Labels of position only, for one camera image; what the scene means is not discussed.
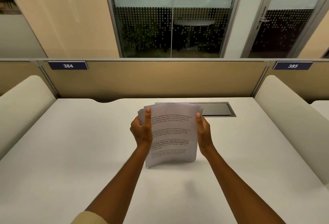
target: person's right arm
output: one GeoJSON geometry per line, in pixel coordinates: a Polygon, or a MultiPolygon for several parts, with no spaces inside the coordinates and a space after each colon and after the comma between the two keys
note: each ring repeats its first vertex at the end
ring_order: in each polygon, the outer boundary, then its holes
{"type": "Polygon", "coordinates": [[[212,143],[210,125],[199,113],[196,115],[196,122],[200,151],[210,163],[236,222],[238,224],[284,224],[280,216],[220,156],[212,143]]]}

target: hand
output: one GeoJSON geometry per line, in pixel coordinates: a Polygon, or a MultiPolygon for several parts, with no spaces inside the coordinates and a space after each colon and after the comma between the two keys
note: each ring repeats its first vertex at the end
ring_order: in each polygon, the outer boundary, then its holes
{"type": "Polygon", "coordinates": [[[151,129],[151,108],[146,109],[144,125],[141,126],[141,122],[137,116],[134,121],[131,122],[130,131],[134,135],[137,147],[146,148],[148,153],[153,140],[151,129]]]}
{"type": "Polygon", "coordinates": [[[210,124],[200,115],[200,113],[196,114],[196,123],[198,125],[199,149],[201,154],[206,156],[209,151],[216,150],[211,139],[210,124]]]}

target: beige wall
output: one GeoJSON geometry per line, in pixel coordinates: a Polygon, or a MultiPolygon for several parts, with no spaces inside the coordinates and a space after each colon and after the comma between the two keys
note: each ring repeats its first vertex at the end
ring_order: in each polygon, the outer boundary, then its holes
{"type": "Polygon", "coordinates": [[[308,102],[329,100],[329,62],[314,62],[307,71],[273,70],[275,64],[272,62],[262,83],[267,76],[275,75],[308,102]]]}
{"type": "Polygon", "coordinates": [[[89,70],[42,66],[64,98],[250,97],[266,62],[88,61],[89,70]]]}
{"type": "Polygon", "coordinates": [[[54,96],[56,96],[40,68],[37,64],[30,61],[0,61],[0,96],[32,75],[41,77],[54,96]]]}
{"type": "Polygon", "coordinates": [[[46,58],[23,15],[0,15],[0,58],[46,58]]]}
{"type": "Polygon", "coordinates": [[[16,0],[49,58],[118,58],[107,0],[16,0]]]}
{"type": "Polygon", "coordinates": [[[307,42],[298,58],[318,59],[321,58],[329,48],[329,11],[323,18],[314,34],[307,42]]]}

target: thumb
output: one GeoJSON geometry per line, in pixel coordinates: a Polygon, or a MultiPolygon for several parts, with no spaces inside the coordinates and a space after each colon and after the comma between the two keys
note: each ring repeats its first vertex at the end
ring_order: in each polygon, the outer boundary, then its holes
{"type": "Polygon", "coordinates": [[[147,108],[145,111],[145,122],[144,126],[151,127],[151,108],[147,108]]]}
{"type": "Polygon", "coordinates": [[[196,114],[196,124],[198,125],[198,133],[203,133],[205,128],[203,126],[203,121],[200,113],[196,114]]]}

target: forearm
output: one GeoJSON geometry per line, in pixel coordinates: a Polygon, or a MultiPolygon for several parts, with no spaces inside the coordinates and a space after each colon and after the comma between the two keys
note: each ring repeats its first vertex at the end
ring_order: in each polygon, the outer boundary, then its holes
{"type": "Polygon", "coordinates": [[[284,221],[224,161],[215,148],[206,154],[238,224],[283,224],[284,221]]]}
{"type": "Polygon", "coordinates": [[[101,216],[110,224],[123,223],[147,154],[148,148],[137,147],[86,211],[101,216]]]}

